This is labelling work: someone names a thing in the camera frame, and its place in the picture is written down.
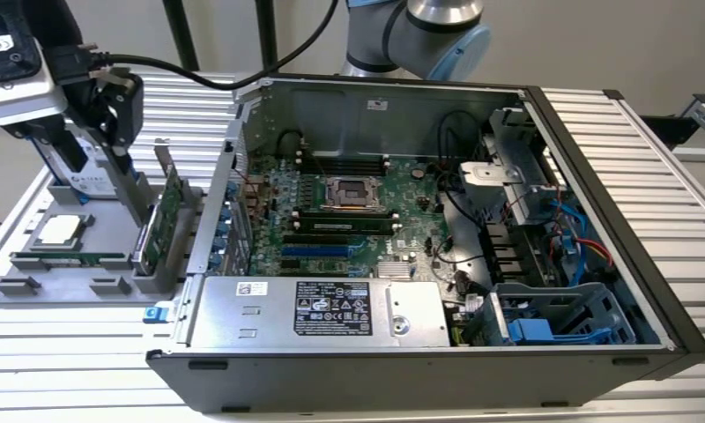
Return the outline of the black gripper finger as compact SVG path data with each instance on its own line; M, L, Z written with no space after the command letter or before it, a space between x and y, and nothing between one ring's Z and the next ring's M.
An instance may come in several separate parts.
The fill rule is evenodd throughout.
M98 72L101 131L114 155L125 155L144 124L144 80L132 72Z
M65 166L73 173L80 173L86 165L88 155L77 142L74 134L62 125L47 126L45 132L46 141L54 148L54 152Z

